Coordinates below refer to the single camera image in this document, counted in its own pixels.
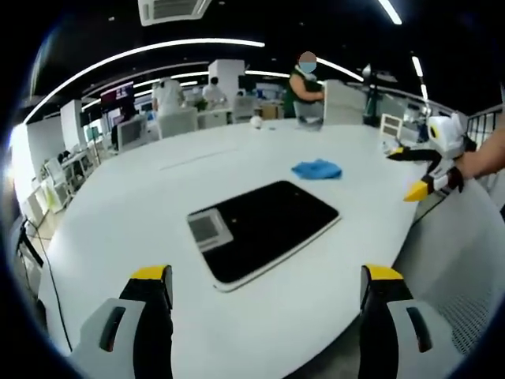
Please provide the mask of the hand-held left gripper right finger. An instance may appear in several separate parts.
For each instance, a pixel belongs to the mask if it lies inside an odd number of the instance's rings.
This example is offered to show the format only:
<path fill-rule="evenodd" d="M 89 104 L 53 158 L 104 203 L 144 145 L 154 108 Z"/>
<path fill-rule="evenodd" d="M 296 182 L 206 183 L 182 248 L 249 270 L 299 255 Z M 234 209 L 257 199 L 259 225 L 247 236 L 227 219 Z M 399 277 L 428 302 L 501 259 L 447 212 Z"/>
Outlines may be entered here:
<path fill-rule="evenodd" d="M 463 359 L 447 320 L 399 272 L 371 264 L 361 267 L 359 348 L 359 378 L 447 378 Z"/>

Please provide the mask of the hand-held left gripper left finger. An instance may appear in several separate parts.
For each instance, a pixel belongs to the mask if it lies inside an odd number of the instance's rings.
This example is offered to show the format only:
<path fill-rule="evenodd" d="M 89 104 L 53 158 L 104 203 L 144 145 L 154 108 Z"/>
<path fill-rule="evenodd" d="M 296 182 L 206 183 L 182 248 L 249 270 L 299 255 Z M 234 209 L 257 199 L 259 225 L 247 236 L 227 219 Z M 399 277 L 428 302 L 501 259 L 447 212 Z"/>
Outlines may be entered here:
<path fill-rule="evenodd" d="M 172 268 L 141 268 L 80 329 L 69 359 L 83 378 L 172 378 Z"/>

